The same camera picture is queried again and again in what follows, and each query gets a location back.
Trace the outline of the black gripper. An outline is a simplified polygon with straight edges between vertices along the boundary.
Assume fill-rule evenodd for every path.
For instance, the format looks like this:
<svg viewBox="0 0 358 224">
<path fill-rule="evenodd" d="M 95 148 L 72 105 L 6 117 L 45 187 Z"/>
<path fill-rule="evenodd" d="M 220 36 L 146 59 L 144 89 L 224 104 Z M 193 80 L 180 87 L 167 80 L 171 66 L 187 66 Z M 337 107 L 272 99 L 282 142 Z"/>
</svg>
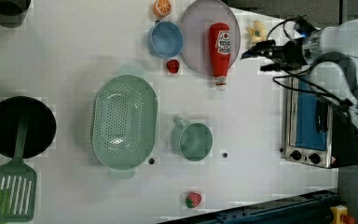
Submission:
<svg viewBox="0 0 358 224">
<path fill-rule="evenodd" d="M 241 59 L 267 57 L 271 53 L 271 60 L 275 63 L 263 65 L 260 67 L 262 72 L 280 72 L 282 70 L 297 70 L 303 65 L 307 65 L 302 53 L 303 39 L 297 38 L 288 41 L 283 46 L 275 46 L 274 40 L 266 40 L 256 43 L 246 50 Z"/>
</svg>

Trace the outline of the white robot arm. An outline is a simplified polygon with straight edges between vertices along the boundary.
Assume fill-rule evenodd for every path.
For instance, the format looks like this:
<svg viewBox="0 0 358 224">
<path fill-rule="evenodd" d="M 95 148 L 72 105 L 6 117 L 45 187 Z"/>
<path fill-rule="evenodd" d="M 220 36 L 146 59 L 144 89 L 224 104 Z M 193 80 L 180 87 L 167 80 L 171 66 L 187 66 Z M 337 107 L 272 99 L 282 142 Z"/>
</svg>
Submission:
<svg viewBox="0 0 358 224">
<path fill-rule="evenodd" d="M 242 59 L 264 57 L 263 71 L 284 71 L 289 77 L 308 77 L 309 93 L 333 105 L 358 132 L 358 19 L 318 29 L 304 17 L 291 19 L 299 37 L 282 46 L 267 38 L 250 47 Z"/>
</svg>

